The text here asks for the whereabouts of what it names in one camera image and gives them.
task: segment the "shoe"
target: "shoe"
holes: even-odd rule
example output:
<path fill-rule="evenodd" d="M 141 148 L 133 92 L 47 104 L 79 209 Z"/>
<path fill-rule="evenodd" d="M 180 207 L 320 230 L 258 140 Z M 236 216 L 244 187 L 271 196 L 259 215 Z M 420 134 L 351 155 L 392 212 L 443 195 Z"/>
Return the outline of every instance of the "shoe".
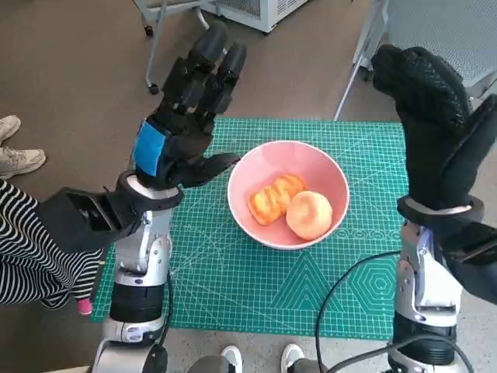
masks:
<path fill-rule="evenodd" d="M 235 373 L 242 373 L 242 354 L 240 353 L 238 347 L 226 347 L 223 352 L 221 352 L 221 356 L 226 357 L 230 364 L 235 367 Z"/>
<path fill-rule="evenodd" d="M 15 115 L 0 118 L 0 144 L 10 138 L 21 127 L 21 120 Z"/>
<path fill-rule="evenodd" d="M 0 148 L 0 179 L 7 180 L 14 175 L 30 173 L 39 169 L 46 159 L 47 157 L 41 149 Z"/>
<path fill-rule="evenodd" d="M 296 344 L 289 344 L 281 354 L 281 373 L 287 373 L 288 368 L 295 364 L 295 361 L 304 358 L 304 352 Z"/>
<path fill-rule="evenodd" d="M 92 311 L 93 311 L 93 306 L 89 299 L 83 299 L 82 301 L 78 301 L 78 312 L 81 315 L 91 315 Z"/>

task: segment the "pink bowl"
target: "pink bowl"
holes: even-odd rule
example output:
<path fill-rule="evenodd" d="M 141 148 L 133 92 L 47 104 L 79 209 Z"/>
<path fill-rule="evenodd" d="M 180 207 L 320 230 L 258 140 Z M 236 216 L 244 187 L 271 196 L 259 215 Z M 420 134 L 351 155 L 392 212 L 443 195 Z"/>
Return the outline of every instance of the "pink bowl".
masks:
<path fill-rule="evenodd" d="M 295 235 L 284 216 L 262 226 L 247 208 L 252 193 L 284 174 L 301 176 L 309 190 L 323 194 L 332 205 L 332 226 L 314 241 L 304 241 Z M 233 168 L 228 203 L 233 218 L 254 240 L 274 249 L 303 249 L 322 241 L 338 228 L 349 206 L 349 184 L 339 165 L 323 151 L 299 141 L 274 141 L 252 149 Z"/>

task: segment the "black cable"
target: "black cable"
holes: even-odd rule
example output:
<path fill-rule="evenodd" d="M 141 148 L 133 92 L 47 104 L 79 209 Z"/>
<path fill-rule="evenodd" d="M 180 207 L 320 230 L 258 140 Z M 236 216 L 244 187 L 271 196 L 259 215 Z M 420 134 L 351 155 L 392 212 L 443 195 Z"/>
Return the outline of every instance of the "black cable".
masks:
<path fill-rule="evenodd" d="M 400 254 L 400 251 L 391 251 L 389 253 L 382 253 L 382 254 L 377 254 L 373 256 L 368 256 L 365 259 L 362 259 L 355 263 L 353 266 L 351 266 L 340 278 L 338 281 L 335 282 L 335 284 L 332 286 L 332 289 L 329 291 L 328 295 L 326 295 L 325 301 L 323 302 L 321 309 L 319 310 L 318 314 L 318 319 L 316 320 L 316 328 L 315 328 L 315 340 L 316 340 L 316 353 L 318 355 L 318 364 L 319 364 L 319 371 L 321 373 L 325 373 L 325 370 L 323 369 L 323 359 L 321 356 L 321 348 L 319 346 L 319 335 L 321 334 L 321 321 L 323 319 L 323 315 L 325 314 L 326 306 L 329 303 L 329 300 L 332 298 L 332 295 L 335 293 L 336 288 L 344 281 L 349 274 L 355 270 L 358 266 L 365 264 L 367 262 L 370 262 L 371 260 L 375 259 L 380 259 L 384 258 L 386 256 L 393 256 L 393 255 L 398 255 Z"/>
<path fill-rule="evenodd" d="M 471 366 L 471 362 L 467 358 L 466 354 L 462 351 L 462 349 L 455 344 L 452 340 L 447 338 L 446 336 L 441 336 L 439 334 L 433 334 L 433 333 L 424 333 L 424 334 L 418 334 L 417 336 L 411 336 L 409 338 L 406 338 L 402 342 L 397 342 L 397 343 L 389 343 L 386 347 L 379 348 L 377 350 L 369 351 L 361 355 L 357 355 L 354 357 L 350 357 L 337 365 L 335 365 L 333 368 L 328 369 L 326 373 L 336 373 L 337 371 L 342 370 L 345 367 L 348 367 L 349 365 L 358 363 L 360 361 L 366 360 L 366 359 L 371 359 L 372 357 L 376 357 L 382 354 L 385 354 L 387 352 L 390 352 L 392 350 L 398 350 L 400 348 L 403 348 L 407 346 L 408 344 L 414 343 L 418 340 L 441 340 L 445 343 L 448 343 L 449 345 L 452 346 L 455 351 L 461 356 L 461 360 L 464 362 L 464 365 L 466 365 L 466 369 L 468 373 L 474 373 L 474 369 Z"/>
<path fill-rule="evenodd" d="M 321 309 L 319 310 L 318 319 L 316 320 L 316 327 L 315 327 L 316 353 L 318 355 L 318 365 L 319 365 L 319 371 L 321 373 L 325 373 L 324 368 L 323 368 L 324 367 L 323 360 L 322 360 L 322 356 L 321 356 L 321 348 L 320 348 L 320 345 L 319 345 L 319 335 L 320 335 L 320 331 L 321 331 L 321 321 L 322 321 L 323 315 L 325 314 L 326 306 L 328 305 L 330 299 L 332 298 L 333 294 L 335 293 L 336 288 L 358 266 L 361 266 L 362 264 L 370 262 L 371 260 L 384 258 L 386 256 L 394 256 L 394 255 L 398 255 L 400 253 L 401 253 L 400 251 L 392 251 L 392 252 L 389 252 L 389 253 L 382 253 L 382 254 L 372 255 L 372 256 L 369 256 L 369 257 L 367 257 L 365 259 L 362 259 L 362 260 L 358 261 L 353 266 L 351 266 L 335 282 L 335 284 L 332 286 L 331 290 L 329 291 L 328 295 L 326 295 L 326 298 L 323 301 Z M 348 367 L 348 366 L 350 366 L 352 364 L 355 364 L 355 363 L 358 363 L 360 361 L 364 361 L 366 359 L 370 359 L 372 357 L 376 357 L 376 356 L 388 353 L 388 352 L 390 352 L 392 350 L 398 350 L 400 348 L 403 348 L 403 347 L 405 347 L 405 346 L 407 346 L 407 345 L 409 345 L 411 343 L 416 342 L 417 340 L 441 340 L 441 341 L 443 341 L 445 343 L 448 343 L 459 354 L 459 356 L 461 357 L 461 360 L 464 362 L 464 365 L 466 365 L 467 371 L 469 373 L 474 373 L 474 369 L 471 366 L 471 362 L 467 358 L 466 354 L 464 354 L 464 352 L 462 351 L 462 349 L 460 349 L 459 346 L 455 344 L 455 342 L 453 342 L 452 340 L 448 339 L 445 336 L 441 336 L 441 335 L 438 335 L 438 334 L 432 334 L 432 333 L 424 333 L 424 334 L 419 334 L 417 336 L 412 336 L 412 337 L 410 337 L 410 338 L 408 338 L 406 340 L 403 340 L 401 342 L 389 343 L 386 347 L 383 347 L 383 348 L 380 348 L 380 349 L 377 349 L 377 350 L 373 350 L 373 351 L 370 351 L 370 352 L 366 352 L 364 354 L 357 355 L 355 357 L 351 357 L 349 359 L 346 359 L 346 360 L 344 360 L 344 361 L 336 364 L 331 369 L 328 369 L 326 373 L 335 373 L 335 372 L 337 372 L 337 371 L 339 371 L 339 370 L 341 370 L 341 369 L 343 369 L 345 367 Z"/>
<path fill-rule="evenodd" d="M 165 338 L 168 335 L 169 327 L 171 326 L 171 320 L 172 320 L 174 294 L 172 293 L 172 278 L 171 278 L 171 271 L 170 270 L 168 270 L 167 282 L 168 282 L 168 293 L 169 293 L 168 314 L 165 318 L 165 325 L 164 325 L 164 329 L 162 330 L 161 339 L 158 341 L 159 346 L 162 346 L 164 344 Z"/>

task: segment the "orange pastry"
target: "orange pastry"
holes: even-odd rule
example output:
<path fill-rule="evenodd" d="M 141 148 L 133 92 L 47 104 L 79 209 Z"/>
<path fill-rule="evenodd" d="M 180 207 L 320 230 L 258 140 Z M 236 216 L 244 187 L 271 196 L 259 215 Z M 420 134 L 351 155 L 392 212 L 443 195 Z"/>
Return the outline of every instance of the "orange pastry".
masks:
<path fill-rule="evenodd" d="M 332 225 L 332 205 L 322 194 L 301 192 L 294 197 L 287 210 L 288 226 L 302 239 L 317 239 Z"/>
<path fill-rule="evenodd" d="M 305 182 L 299 176 L 277 177 L 273 184 L 250 196 L 248 210 L 260 225 L 269 225 L 287 212 L 292 198 L 302 190 Z"/>

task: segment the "green cutting mat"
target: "green cutting mat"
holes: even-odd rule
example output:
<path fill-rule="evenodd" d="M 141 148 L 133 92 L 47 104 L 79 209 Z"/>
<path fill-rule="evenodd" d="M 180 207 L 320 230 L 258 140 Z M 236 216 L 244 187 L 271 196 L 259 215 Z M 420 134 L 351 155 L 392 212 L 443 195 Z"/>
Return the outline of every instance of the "green cutting mat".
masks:
<path fill-rule="evenodd" d="M 272 140 L 307 142 L 341 165 L 350 186 L 345 220 L 310 249 L 279 251 L 254 242 L 236 225 L 226 198 L 229 172 L 186 190 L 171 228 L 173 326 L 313 335 L 334 282 L 357 260 L 399 249 L 396 200 L 407 190 L 399 124 L 219 119 L 210 152 L 243 155 Z M 113 255 L 110 250 L 94 321 L 109 311 Z M 395 261 L 378 260 L 350 275 L 328 307 L 323 336 L 390 338 Z"/>

